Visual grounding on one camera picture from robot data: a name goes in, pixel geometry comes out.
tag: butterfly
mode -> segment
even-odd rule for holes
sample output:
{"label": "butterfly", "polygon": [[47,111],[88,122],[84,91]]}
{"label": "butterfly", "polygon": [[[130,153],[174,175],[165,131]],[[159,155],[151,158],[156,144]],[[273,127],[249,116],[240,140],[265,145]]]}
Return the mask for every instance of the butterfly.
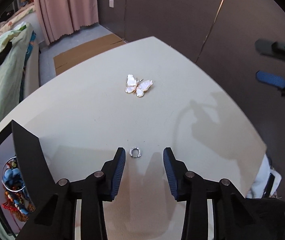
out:
{"label": "butterfly", "polygon": [[133,77],[133,75],[127,76],[127,87],[126,87],[126,93],[135,93],[138,97],[142,97],[144,95],[144,92],[150,88],[150,86],[153,84],[152,80],[147,80],[142,82],[143,79],[138,80]]}

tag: white table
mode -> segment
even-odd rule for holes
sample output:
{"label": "white table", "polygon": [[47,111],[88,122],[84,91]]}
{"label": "white table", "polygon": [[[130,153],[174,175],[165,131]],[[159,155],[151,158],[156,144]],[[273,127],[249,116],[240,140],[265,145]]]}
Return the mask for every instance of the white table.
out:
{"label": "white table", "polygon": [[[128,74],[152,79],[154,85],[142,98],[126,94]],[[13,109],[0,131],[12,119],[39,137],[55,181],[84,179],[112,159],[118,147],[125,148],[119,194],[104,203],[110,240],[180,239],[185,203],[170,194],[162,161],[165,147],[205,179],[229,178],[243,195],[266,151],[222,88],[154,37],[62,73]],[[129,156],[132,147],[141,149],[140,158]]]}

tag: dark brown wall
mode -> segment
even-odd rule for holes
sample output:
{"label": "dark brown wall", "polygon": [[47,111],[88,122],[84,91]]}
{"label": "dark brown wall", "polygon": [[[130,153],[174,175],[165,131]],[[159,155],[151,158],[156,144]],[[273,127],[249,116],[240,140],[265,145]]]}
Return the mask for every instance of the dark brown wall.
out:
{"label": "dark brown wall", "polygon": [[[100,23],[127,41],[156,36],[195,61],[221,0],[100,0]],[[225,0],[197,65],[239,105],[267,144],[283,177],[285,199],[285,99],[255,80],[258,70],[285,77],[285,63],[260,56],[259,38],[285,42],[285,13],[273,0]]]}

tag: pink curtain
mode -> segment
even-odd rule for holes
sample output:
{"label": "pink curtain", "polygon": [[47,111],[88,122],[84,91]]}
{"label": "pink curtain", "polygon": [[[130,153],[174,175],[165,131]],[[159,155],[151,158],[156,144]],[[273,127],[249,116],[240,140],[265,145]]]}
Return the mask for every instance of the pink curtain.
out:
{"label": "pink curtain", "polygon": [[34,0],[45,42],[98,22],[97,0]]}

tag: green blanket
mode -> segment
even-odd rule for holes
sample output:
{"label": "green blanket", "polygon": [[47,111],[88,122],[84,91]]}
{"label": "green blanket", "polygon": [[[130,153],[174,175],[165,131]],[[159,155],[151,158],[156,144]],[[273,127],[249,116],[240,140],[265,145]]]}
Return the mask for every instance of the green blanket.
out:
{"label": "green blanket", "polygon": [[[12,48],[0,66],[0,121],[19,103],[22,70],[33,28],[26,24],[23,31],[10,31],[0,36],[0,51],[11,40]],[[0,223],[0,238],[13,240]]]}

